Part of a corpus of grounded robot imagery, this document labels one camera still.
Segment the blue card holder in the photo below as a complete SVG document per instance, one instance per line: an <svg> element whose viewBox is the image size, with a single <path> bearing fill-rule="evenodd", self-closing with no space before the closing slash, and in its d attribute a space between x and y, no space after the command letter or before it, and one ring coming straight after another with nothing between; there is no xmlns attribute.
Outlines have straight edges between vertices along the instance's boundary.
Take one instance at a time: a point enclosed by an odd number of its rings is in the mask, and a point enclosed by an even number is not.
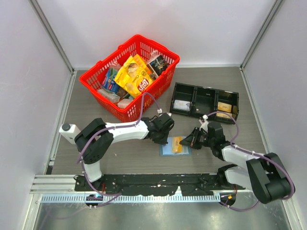
<svg viewBox="0 0 307 230"><path fill-rule="evenodd" d="M166 145L160 145L160 156L185 156L191 154L190 147L182 146L182 152L181 153L173 153L171 150L172 147L172 137L168 137L167 139L168 144Z"/></svg>

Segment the orange credit card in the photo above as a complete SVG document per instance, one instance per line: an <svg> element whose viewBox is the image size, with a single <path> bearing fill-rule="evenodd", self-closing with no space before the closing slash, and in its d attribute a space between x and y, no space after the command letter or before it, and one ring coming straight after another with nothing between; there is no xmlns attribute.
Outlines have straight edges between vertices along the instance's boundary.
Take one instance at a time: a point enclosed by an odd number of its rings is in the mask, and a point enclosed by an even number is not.
<svg viewBox="0 0 307 230"><path fill-rule="evenodd" d="M224 112L227 112L227 113L232 112L232 105L231 104L218 102L217 108L218 108L218 110L224 111Z"/></svg>

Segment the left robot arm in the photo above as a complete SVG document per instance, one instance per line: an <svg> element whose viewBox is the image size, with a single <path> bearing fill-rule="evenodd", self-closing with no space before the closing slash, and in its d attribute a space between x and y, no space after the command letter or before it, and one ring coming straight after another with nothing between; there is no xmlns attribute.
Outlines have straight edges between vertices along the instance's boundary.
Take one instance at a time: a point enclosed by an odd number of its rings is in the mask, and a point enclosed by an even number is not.
<svg viewBox="0 0 307 230"><path fill-rule="evenodd" d="M156 144L165 145L174 124L170 113L117 124L96 118L83 130L76 125L65 123L59 128L59 133L69 143L76 145L80 153L78 162L83 162L83 171L87 177L85 184L91 190L97 191L103 183L100 160L112 144L150 139Z"/></svg>

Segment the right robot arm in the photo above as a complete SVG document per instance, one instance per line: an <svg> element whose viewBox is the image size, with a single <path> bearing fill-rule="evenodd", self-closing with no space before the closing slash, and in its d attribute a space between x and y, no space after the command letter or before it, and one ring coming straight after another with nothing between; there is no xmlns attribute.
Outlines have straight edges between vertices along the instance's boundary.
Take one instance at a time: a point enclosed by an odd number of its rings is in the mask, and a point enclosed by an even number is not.
<svg viewBox="0 0 307 230"><path fill-rule="evenodd" d="M205 122L180 142L193 149L207 147L212 154L229 165L219 169L217 185L228 189L233 184L251 190L263 204L289 199L295 192L294 183L275 153L248 152L226 140L221 124Z"/></svg>

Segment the white card in tray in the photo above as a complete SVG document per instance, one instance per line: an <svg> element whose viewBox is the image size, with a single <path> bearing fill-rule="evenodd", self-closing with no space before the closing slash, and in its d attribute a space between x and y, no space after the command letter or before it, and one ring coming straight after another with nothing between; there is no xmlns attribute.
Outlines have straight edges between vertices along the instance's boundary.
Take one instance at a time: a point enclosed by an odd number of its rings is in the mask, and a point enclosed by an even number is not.
<svg viewBox="0 0 307 230"><path fill-rule="evenodd" d="M190 110L190 101L175 100L173 108L177 110L189 111Z"/></svg>

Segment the gold card in tray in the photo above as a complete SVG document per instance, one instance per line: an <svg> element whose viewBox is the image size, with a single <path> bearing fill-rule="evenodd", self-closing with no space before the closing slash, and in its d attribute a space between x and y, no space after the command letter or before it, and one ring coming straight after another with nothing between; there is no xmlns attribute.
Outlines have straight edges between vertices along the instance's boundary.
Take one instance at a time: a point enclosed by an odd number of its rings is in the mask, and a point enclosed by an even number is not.
<svg viewBox="0 0 307 230"><path fill-rule="evenodd" d="M221 117L225 119L231 119L232 114L231 113L226 113L226 112L217 112L216 117Z"/></svg>

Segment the black three-compartment tray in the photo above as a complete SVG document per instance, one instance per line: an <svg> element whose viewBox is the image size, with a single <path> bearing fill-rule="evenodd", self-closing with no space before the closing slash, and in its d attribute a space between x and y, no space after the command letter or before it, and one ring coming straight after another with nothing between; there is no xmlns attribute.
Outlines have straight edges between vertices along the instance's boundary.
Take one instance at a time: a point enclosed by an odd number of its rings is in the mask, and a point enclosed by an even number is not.
<svg viewBox="0 0 307 230"><path fill-rule="evenodd" d="M173 104L175 100L190 101L190 110L183 111L174 109ZM231 119L216 117L217 112L224 112L218 110L218 102L232 105L232 112L230 112L232 114ZM196 118L212 114L209 116L210 120L234 124L239 114L239 93L177 82L174 86L170 112Z"/></svg>

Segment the pink wrapped packet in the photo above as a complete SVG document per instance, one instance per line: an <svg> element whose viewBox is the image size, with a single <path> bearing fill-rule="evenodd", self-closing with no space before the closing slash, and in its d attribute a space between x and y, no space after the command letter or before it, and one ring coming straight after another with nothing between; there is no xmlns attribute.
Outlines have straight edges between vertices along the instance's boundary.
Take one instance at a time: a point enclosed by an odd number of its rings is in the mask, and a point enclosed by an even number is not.
<svg viewBox="0 0 307 230"><path fill-rule="evenodd" d="M117 107L120 109L125 109L131 102L133 102L132 99L122 99L117 103Z"/></svg>

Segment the clear wrapped packet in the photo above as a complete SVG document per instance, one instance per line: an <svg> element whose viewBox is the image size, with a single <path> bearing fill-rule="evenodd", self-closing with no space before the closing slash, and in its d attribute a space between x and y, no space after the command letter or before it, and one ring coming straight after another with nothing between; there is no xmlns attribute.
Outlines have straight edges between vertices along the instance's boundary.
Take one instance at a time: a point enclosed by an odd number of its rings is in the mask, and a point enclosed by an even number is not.
<svg viewBox="0 0 307 230"><path fill-rule="evenodd" d="M113 104L116 104L120 101L120 97L118 95L112 92L108 92L104 88L98 89L97 92Z"/></svg>

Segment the yellow Lays chips bag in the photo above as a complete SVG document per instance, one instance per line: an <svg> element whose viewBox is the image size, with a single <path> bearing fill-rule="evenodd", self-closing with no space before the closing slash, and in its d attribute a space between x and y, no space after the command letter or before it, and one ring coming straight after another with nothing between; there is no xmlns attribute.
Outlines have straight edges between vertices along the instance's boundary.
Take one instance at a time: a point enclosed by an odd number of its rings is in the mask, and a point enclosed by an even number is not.
<svg viewBox="0 0 307 230"><path fill-rule="evenodd" d="M151 73L143 58L136 54L129 56L119 69L114 81L133 98L136 98L153 83Z"/></svg>

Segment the black snack box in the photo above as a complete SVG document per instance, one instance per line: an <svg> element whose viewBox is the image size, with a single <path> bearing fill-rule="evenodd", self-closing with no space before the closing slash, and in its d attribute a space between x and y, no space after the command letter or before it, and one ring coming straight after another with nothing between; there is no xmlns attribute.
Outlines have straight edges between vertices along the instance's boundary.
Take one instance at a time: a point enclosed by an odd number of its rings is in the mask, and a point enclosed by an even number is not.
<svg viewBox="0 0 307 230"><path fill-rule="evenodd" d="M147 65L159 77L164 71L167 70L169 64L166 62L162 55L153 57L147 62Z"/></svg>

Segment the red plastic shopping basket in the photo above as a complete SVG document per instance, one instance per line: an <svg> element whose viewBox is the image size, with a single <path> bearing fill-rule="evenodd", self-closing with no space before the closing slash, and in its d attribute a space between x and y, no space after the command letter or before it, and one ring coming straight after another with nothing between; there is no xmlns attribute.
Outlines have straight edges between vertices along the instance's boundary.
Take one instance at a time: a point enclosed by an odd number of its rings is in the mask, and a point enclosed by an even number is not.
<svg viewBox="0 0 307 230"><path fill-rule="evenodd" d="M80 77L80 82L90 91L90 93L102 107L108 110L120 121L131 122L137 120L140 115L142 105L142 97L140 95L126 108L120 109L117 105L99 94L97 90L101 88L101 84L106 77L106 73L114 61L117 61L122 65L129 56L134 56L136 54L140 55L143 59L148 60L150 53L154 50L157 50L160 54L162 54L163 58L169 64L167 70L164 71L162 75L159 76L158 79L156 79L153 84L151 84L145 90L157 100L171 85L176 65L180 61L180 56L158 42L139 34L134 35L128 41L118 46L117 50L104 60L98 61Z"/></svg>

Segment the blue green packet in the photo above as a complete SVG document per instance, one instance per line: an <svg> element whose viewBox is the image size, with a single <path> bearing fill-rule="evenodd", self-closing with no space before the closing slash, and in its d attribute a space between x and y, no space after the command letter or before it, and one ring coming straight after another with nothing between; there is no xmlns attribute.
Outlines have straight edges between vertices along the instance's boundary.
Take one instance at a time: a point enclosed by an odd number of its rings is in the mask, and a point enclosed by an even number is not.
<svg viewBox="0 0 307 230"><path fill-rule="evenodd" d="M119 85L115 82L118 71L115 68L109 68L103 80L102 87L112 93L117 93Z"/></svg>

